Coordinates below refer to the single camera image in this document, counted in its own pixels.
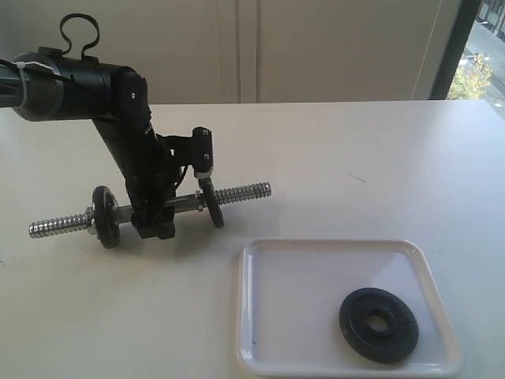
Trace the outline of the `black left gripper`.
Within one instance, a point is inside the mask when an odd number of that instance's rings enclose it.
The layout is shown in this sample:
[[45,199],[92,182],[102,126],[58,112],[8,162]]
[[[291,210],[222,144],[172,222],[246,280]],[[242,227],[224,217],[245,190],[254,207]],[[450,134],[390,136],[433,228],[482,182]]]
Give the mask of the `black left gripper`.
[[185,166],[170,157],[125,157],[125,187],[132,206],[130,220],[142,239],[175,236],[174,208],[166,201],[176,196]]

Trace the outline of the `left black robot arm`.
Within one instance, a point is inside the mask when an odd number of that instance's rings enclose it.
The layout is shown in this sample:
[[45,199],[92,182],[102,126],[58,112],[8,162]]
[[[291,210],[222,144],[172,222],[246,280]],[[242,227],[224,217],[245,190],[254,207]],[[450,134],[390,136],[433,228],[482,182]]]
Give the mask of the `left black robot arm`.
[[187,171],[179,159],[186,150],[154,131],[148,83],[138,72],[41,47],[1,61],[1,105],[30,122],[92,121],[125,179],[139,236],[175,236],[174,210],[166,201]]

